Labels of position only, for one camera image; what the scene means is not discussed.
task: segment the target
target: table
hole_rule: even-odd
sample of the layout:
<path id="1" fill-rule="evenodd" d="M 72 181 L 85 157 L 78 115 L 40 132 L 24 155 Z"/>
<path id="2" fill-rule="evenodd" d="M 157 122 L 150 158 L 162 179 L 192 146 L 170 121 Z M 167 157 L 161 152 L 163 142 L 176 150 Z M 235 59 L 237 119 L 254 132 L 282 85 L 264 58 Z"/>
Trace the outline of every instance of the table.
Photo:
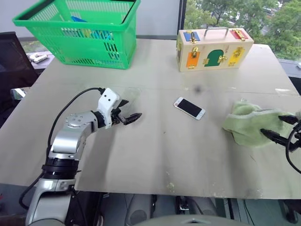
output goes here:
<path id="1" fill-rule="evenodd" d="M 139 121 L 87 139 L 77 189 L 236 198 L 301 198 L 301 177 L 285 150 L 237 145 L 222 123 L 235 101 L 296 112 L 301 99 L 271 49 L 253 45 L 239 69 L 180 73 L 175 41 L 138 40 L 129 70 L 64 65 L 54 59 L 0 130 L 0 182 L 29 185 L 40 174 L 52 122 L 89 87 L 110 87 L 130 100 Z M 184 97 L 206 109 L 200 120 L 173 107 Z M 91 91 L 66 111 L 97 107 Z M 62 118 L 54 134 L 62 127 Z M 300 152 L 292 160 L 301 167 Z"/>

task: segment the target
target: yellow panel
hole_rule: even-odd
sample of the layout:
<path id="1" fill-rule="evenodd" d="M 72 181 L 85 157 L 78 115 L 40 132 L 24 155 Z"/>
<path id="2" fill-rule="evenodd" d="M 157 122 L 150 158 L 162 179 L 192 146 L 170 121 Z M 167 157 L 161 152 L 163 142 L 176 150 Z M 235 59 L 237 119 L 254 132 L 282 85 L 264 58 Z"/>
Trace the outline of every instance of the yellow panel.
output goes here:
<path id="1" fill-rule="evenodd" d="M 192 52 L 188 53 L 187 64 L 186 64 L 186 67 L 191 69 L 195 68 L 198 65 L 199 52 L 197 52 L 195 57 L 193 57 L 192 54 L 193 54 Z"/>
<path id="2" fill-rule="evenodd" d="M 245 49 L 242 47 L 238 47 L 231 55 L 231 58 L 229 60 L 229 67 L 234 66 L 235 64 L 237 64 L 240 60 L 240 58 L 242 57 L 242 55 L 244 54 Z"/>

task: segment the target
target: green door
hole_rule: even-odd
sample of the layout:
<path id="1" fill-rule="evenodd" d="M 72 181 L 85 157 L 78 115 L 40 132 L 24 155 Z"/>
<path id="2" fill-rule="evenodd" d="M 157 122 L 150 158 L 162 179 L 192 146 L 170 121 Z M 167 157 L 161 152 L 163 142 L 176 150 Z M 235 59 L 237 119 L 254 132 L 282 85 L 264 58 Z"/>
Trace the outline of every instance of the green door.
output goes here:
<path id="1" fill-rule="evenodd" d="M 212 67 L 212 66 L 218 66 L 220 65 L 219 57 L 224 55 L 224 51 L 222 51 L 221 49 L 216 49 L 211 51 L 208 54 L 207 57 L 207 64 L 205 65 L 205 67 Z"/>

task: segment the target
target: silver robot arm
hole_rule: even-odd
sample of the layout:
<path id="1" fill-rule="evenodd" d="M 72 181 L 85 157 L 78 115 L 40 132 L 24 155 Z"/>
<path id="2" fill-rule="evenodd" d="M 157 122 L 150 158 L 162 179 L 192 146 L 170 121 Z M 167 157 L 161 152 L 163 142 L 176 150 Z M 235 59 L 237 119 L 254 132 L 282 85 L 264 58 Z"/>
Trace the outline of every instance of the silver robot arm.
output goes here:
<path id="1" fill-rule="evenodd" d="M 107 88 L 98 101 L 96 112 L 71 114 L 66 118 L 42 167 L 43 174 L 27 212 L 26 226 L 64 225 L 86 138 L 102 127 L 108 129 L 120 122 L 127 125 L 136 121 L 141 113 L 129 118 L 120 116 L 119 107 L 126 103 L 128 101 Z"/>

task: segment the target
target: floor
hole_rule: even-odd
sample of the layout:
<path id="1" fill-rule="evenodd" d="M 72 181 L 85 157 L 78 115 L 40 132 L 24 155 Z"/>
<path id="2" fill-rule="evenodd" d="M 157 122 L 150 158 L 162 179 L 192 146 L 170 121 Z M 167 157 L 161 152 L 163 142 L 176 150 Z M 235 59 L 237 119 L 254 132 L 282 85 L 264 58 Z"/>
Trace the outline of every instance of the floor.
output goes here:
<path id="1" fill-rule="evenodd" d="M 108 194 L 102 204 L 104 226 L 123 226 L 132 194 Z M 224 200 L 226 217 L 230 218 L 227 199 Z M 238 216 L 241 222 L 256 226 L 301 226 L 301 215 L 297 224 L 289 223 L 283 216 L 278 200 L 238 200 Z M 174 196 L 159 195 L 154 217 L 174 214 Z"/>

